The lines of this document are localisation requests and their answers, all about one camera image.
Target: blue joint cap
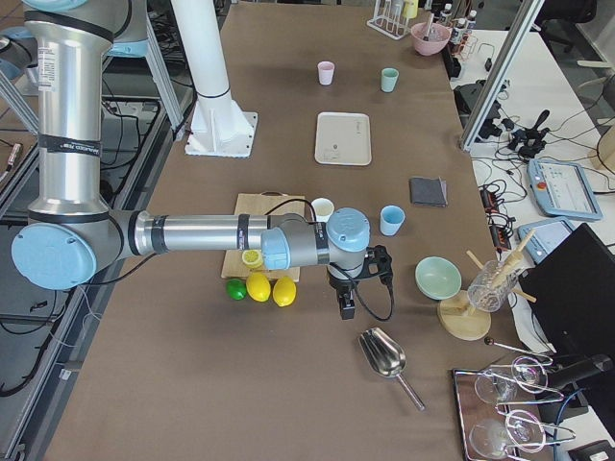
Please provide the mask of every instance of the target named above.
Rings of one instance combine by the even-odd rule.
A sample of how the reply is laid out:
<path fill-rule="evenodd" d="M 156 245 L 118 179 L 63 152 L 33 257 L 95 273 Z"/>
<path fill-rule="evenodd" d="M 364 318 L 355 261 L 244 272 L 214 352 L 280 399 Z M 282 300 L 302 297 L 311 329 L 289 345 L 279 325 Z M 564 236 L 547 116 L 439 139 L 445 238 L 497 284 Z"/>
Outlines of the blue joint cap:
<path fill-rule="evenodd" d="M 67 12 L 73 8 L 81 7 L 88 0 L 23 0 L 29 7 L 42 12 Z"/>
<path fill-rule="evenodd" d="M 327 235 L 345 252 L 362 252 L 369 245 L 369 221 L 354 208 L 341 208 L 329 218 Z"/>
<path fill-rule="evenodd" d="M 87 242 L 57 224 L 26 226 L 12 241 L 11 253 L 25 278 L 49 290 L 72 288 L 96 273 L 96 255 Z"/>
<path fill-rule="evenodd" d="M 149 48 L 147 40 L 114 43 L 107 53 L 115 58 L 144 58 Z"/>
<path fill-rule="evenodd" d="M 265 230 L 260 235 L 260 251 L 268 270 L 285 271 L 290 267 L 290 248 L 282 229 Z"/>

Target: lemon slice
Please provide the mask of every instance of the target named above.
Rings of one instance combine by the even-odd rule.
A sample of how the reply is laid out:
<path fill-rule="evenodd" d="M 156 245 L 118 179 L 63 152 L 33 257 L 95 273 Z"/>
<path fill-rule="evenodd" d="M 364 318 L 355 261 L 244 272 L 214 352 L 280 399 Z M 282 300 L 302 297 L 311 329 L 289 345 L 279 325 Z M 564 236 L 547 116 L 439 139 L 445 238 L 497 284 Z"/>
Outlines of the lemon slice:
<path fill-rule="evenodd" d="M 241 254 L 241 262 L 249 269 L 262 266 L 262 253 L 259 250 L 246 250 Z"/>

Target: wooden cutting board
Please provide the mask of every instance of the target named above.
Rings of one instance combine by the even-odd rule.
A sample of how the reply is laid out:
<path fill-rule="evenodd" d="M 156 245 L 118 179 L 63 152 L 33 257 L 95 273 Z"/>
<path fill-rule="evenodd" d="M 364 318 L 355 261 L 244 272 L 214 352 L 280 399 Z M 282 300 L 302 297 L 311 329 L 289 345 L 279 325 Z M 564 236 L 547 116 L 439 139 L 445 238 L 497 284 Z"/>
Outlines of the wooden cutting board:
<path fill-rule="evenodd" d="M 261 195 L 261 194 L 239 194 L 237 196 L 237 203 L 234 207 L 234 214 L 248 213 L 248 214 L 260 214 L 263 215 L 271 208 L 289 199 L 304 199 L 304 196 L 300 195 Z M 302 202 L 291 202 L 280 208 L 276 209 L 271 214 L 286 214 L 297 213 L 304 216 L 305 204 Z M 224 262 L 222 263 L 223 279 L 247 279 L 250 275 L 251 269 L 248 269 L 243 262 L 241 262 L 240 250 L 228 250 L 224 255 Z M 276 280 L 283 276 L 289 276 L 295 282 L 299 281 L 299 268 L 291 267 L 287 271 L 268 271 L 261 266 L 256 271 L 262 272 L 270 280 Z"/>

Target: bottle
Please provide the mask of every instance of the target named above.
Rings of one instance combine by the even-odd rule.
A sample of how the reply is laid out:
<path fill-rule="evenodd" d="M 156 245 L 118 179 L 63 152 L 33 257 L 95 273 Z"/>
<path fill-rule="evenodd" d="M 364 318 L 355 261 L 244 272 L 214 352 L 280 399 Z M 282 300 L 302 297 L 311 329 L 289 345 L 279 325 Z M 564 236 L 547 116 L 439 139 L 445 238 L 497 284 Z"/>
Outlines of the bottle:
<path fill-rule="evenodd" d="M 465 35 L 470 36 L 472 31 L 477 27 L 477 12 L 471 10 L 466 17 Z"/>
<path fill-rule="evenodd" d="M 453 45 L 461 43 L 463 38 L 463 32 L 465 31 L 465 18 L 461 17 L 456 21 L 456 24 L 451 31 L 451 39 L 449 40 Z"/>
<path fill-rule="evenodd" d="M 419 13 L 419 0 L 404 0 L 404 12 L 402 16 L 406 20 L 415 18 Z"/>
<path fill-rule="evenodd" d="M 444 6 L 444 10 L 440 12 L 440 17 L 438 18 L 438 22 L 443 26 L 448 26 L 449 21 L 451 20 L 451 11 L 453 10 L 453 4 L 447 3 Z"/>

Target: white pillar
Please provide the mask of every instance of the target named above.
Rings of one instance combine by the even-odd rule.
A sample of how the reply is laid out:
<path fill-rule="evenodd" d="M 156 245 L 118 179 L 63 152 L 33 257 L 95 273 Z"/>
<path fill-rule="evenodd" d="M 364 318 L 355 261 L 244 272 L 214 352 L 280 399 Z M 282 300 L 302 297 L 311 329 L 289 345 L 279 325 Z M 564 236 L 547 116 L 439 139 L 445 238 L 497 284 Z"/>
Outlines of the white pillar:
<path fill-rule="evenodd" d="M 248 157 L 258 117 L 233 100 L 212 0 L 172 0 L 198 100 L 185 151 Z"/>

